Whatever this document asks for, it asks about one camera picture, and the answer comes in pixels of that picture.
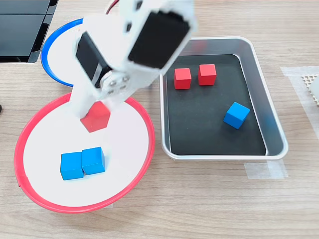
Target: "wooden surface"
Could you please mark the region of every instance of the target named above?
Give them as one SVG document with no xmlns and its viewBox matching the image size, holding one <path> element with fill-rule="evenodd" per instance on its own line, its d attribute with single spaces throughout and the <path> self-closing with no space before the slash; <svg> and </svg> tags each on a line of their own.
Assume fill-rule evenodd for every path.
<svg viewBox="0 0 319 239">
<path fill-rule="evenodd" d="M 60 0 L 49 34 L 107 4 Z M 288 178 L 249 180 L 242 162 L 169 159 L 160 145 L 156 81 L 134 95 L 156 129 L 149 170 L 113 208 L 83 215 L 57 214 L 33 203 L 18 188 L 13 168 L 14 147 L 25 124 L 71 88 L 52 80 L 40 61 L 0 64 L 0 238 L 319 238 L 319 141 L 280 69 L 319 64 L 318 11 L 319 1 L 196 1 L 195 36 L 239 35 L 253 42 L 290 144 L 284 159 Z"/>
</svg>

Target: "plate rim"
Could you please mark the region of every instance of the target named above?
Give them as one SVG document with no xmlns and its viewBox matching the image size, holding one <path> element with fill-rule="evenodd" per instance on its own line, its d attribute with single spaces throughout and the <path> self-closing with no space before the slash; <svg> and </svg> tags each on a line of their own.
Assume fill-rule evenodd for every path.
<svg viewBox="0 0 319 239">
<path fill-rule="evenodd" d="M 55 30 L 45 41 L 42 51 L 41 51 L 41 63 L 42 66 L 44 68 L 44 70 L 46 71 L 46 73 L 55 81 L 66 85 L 66 86 L 71 86 L 73 87 L 73 84 L 67 83 L 65 81 L 60 80 L 51 70 L 50 66 L 49 66 L 49 62 L 48 62 L 48 53 L 49 50 L 52 46 L 52 44 L 54 43 L 54 41 L 64 32 L 66 32 L 67 30 L 77 26 L 77 25 L 81 25 L 83 23 L 83 18 L 71 21 L 63 26 L 61 26 L 59 29 Z"/>
<path fill-rule="evenodd" d="M 14 151 L 14 172 L 15 177 L 18 182 L 18 186 L 23 190 L 23 192 L 36 204 L 39 206 L 46 208 L 48 210 L 58 212 L 58 213 L 68 213 L 68 214 L 78 214 L 78 213 L 88 213 L 92 212 L 101 208 L 104 208 L 117 200 L 121 199 L 123 196 L 128 194 L 142 179 L 144 174 L 146 173 L 151 161 L 152 157 L 154 155 L 155 151 L 155 129 L 154 125 L 152 123 L 152 120 L 147 113 L 147 111 L 144 109 L 144 107 L 135 99 L 128 98 L 126 100 L 126 103 L 132 106 L 142 117 L 144 120 L 148 135 L 149 135 L 149 148 L 146 155 L 146 159 L 144 161 L 143 166 L 141 167 L 140 171 L 138 172 L 137 176 L 132 180 L 132 182 L 126 186 L 121 192 L 114 195 L 111 198 L 108 198 L 102 202 L 87 205 L 87 206 L 81 206 L 81 207 L 68 207 L 68 206 L 62 206 L 58 204 L 54 204 L 44 198 L 42 198 L 40 195 L 38 195 L 35 190 L 32 188 L 24 170 L 24 164 L 23 164 L 23 155 L 24 155 L 24 149 L 27 142 L 28 137 L 30 136 L 32 130 L 35 128 L 35 126 L 51 111 L 56 109 L 57 107 L 61 106 L 62 104 L 65 104 L 66 102 L 69 102 L 71 93 L 68 93 L 64 96 L 61 96 L 50 103 L 48 103 L 46 106 L 44 106 L 42 109 L 40 109 L 26 124 L 24 129 L 22 130 L 22 133 L 19 136 L 19 139 L 17 141 L 15 151 Z"/>
</svg>

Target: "tape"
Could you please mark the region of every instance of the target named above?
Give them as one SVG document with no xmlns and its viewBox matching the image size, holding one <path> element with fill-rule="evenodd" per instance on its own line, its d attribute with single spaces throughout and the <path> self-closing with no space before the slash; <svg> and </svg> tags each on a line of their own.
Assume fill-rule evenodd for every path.
<svg viewBox="0 0 319 239">
<path fill-rule="evenodd" d="M 319 110 L 316 98 L 309 91 L 312 81 L 305 81 L 306 76 L 316 76 L 319 74 L 319 66 L 306 67 L 282 67 L 282 72 L 287 76 L 293 85 L 298 98 L 307 114 L 307 117 L 319 139 Z"/>
<path fill-rule="evenodd" d="M 244 163 L 249 179 L 284 179 L 288 173 L 282 159 L 265 163 Z"/>
</svg>

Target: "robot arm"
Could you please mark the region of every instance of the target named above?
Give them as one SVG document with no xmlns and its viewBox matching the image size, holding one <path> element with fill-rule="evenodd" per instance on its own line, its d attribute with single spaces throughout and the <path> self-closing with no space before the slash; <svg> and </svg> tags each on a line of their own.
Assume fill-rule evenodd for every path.
<svg viewBox="0 0 319 239">
<path fill-rule="evenodd" d="M 70 102 L 84 117 L 96 100 L 110 110 L 166 73 L 196 30 L 191 0 L 120 0 L 119 15 L 84 18 L 76 59 L 85 72 Z"/>
</svg>

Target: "red cube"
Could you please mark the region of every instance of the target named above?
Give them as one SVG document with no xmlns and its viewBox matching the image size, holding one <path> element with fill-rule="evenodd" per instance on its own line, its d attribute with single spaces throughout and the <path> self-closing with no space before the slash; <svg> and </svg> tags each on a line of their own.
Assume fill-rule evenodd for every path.
<svg viewBox="0 0 319 239">
<path fill-rule="evenodd" d="M 177 90 L 189 89 L 191 83 L 191 73 L 189 68 L 175 69 L 174 85 Z"/>
<path fill-rule="evenodd" d="M 201 86 L 212 86 L 217 77 L 214 64 L 199 65 L 198 82 Z"/>
<path fill-rule="evenodd" d="M 90 132 L 94 132 L 103 128 L 106 128 L 109 123 L 111 112 L 109 109 L 101 102 L 95 102 L 90 108 L 86 116 L 80 121 L 84 127 Z"/>
</svg>

